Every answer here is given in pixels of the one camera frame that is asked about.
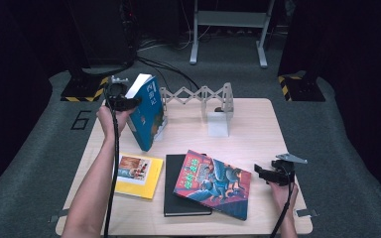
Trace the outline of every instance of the picture on yellow book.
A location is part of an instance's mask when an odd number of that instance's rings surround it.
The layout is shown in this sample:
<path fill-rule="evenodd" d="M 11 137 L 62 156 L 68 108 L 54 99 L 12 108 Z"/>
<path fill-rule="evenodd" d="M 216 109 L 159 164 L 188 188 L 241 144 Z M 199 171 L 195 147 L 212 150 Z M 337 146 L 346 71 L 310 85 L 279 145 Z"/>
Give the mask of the picture on yellow book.
<path fill-rule="evenodd" d="M 121 153 L 115 191 L 153 198 L 163 159 Z"/>

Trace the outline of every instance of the book cover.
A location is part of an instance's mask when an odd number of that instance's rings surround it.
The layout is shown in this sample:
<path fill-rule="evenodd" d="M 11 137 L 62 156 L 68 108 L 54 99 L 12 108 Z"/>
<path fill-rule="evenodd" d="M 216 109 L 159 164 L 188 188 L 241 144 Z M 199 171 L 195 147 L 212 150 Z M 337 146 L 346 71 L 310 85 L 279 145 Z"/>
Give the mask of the book cover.
<path fill-rule="evenodd" d="M 141 101 L 129 116 L 127 124 L 141 150 L 148 152 L 154 139 L 167 124 L 157 78 L 151 74 L 140 73 L 125 97 Z"/>
<path fill-rule="evenodd" d="M 246 220 L 251 173 L 189 150 L 174 193 Z"/>
<path fill-rule="evenodd" d="M 163 159 L 122 153 L 115 191 L 152 199 L 162 167 Z"/>
<path fill-rule="evenodd" d="M 165 183 L 165 216 L 189 216 L 189 215 L 210 215 L 212 209 L 199 204 L 196 201 L 179 197 L 173 194 L 176 181 L 179 177 L 185 154 L 166 155 L 166 183 Z"/>

